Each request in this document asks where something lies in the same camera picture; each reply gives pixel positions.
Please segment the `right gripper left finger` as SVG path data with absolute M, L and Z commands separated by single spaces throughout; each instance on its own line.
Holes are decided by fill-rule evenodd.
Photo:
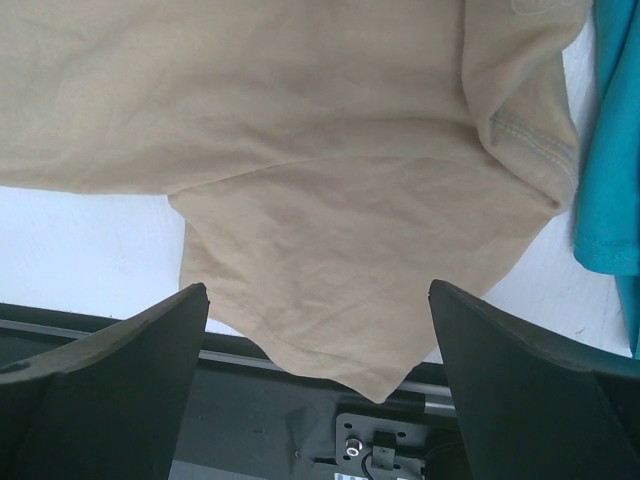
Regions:
M 3 367 L 2 478 L 168 478 L 208 308 L 194 284 Z

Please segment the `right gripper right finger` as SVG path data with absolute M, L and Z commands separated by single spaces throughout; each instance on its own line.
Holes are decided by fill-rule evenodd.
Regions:
M 429 303 L 474 478 L 638 478 L 638 361 L 445 281 Z

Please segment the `beige t shirt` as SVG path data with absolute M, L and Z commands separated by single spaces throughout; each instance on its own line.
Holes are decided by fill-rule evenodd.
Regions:
M 571 204 L 587 1 L 5 1 L 1 181 L 161 194 L 250 338 L 416 332 Z

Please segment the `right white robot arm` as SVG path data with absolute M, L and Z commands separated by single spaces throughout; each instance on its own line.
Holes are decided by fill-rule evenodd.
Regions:
M 5 479 L 635 479 L 639 364 L 443 282 L 441 363 L 376 404 L 205 332 L 190 286 L 126 320 L 1 308 Z

